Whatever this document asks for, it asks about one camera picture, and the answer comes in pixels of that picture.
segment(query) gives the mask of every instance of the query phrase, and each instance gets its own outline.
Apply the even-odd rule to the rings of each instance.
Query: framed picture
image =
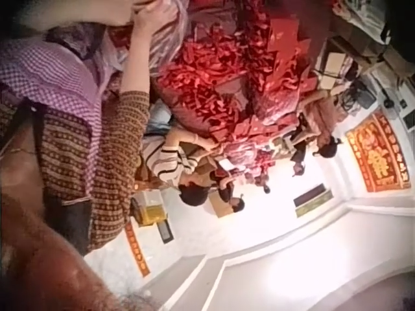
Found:
[[[174,240],[174,236],[171,232],[171,228],[167,220],[158,222],[157,228],[158,228],[158,232],[160,232],[160,236],[164,244],[167,244]]]

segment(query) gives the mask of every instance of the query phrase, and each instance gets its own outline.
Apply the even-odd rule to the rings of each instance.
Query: patterned sweater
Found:
[[[5,86],[1,86],[0,92],[0,140],[3,140],[23,100],[16,98]],[[88,124],[43,105],[41,115],[36,116],[43,121],[40,171],[47,193],[59,199],[61,207],[71,208],[76,202],[90,202],[88,251],[113,240],[129,221],[130,195],[139,163],[141,139],[149,118],[148,105],[147,93],[131,91],[120,95],[111,115],[103,110],[102,135],[90,198],[85,195],[85,169],[91,139]]]

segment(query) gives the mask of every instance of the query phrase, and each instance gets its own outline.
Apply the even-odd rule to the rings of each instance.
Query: red banner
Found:
[[[381,110],[375,111],[346,135],[368,192],[410,188],[401,147]]]

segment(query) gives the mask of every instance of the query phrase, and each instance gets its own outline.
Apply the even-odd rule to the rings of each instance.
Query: plastic bag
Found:
[[[299,89],[271,91],[257,98],[254,111],[264,125],[275,124],[282,116],[296,110],[300,99]]]
[[[255,143],[231,143],[224,149],[224,154],[228,160],[235,166],[251,165],[257,157],[257,149]]]
[[[158,76],[159,68],[176,56],[187,32],[189,0],[171,0],[171,5],[178,8],[178,20],[173,25],[162,28],[153,36],[149,61],[151,76]],[[123,64],[128,56],[131,33],[132,25],[108,29],[108,34],[117,48],[117,59],[120,65],[118,70],[123,70]]]

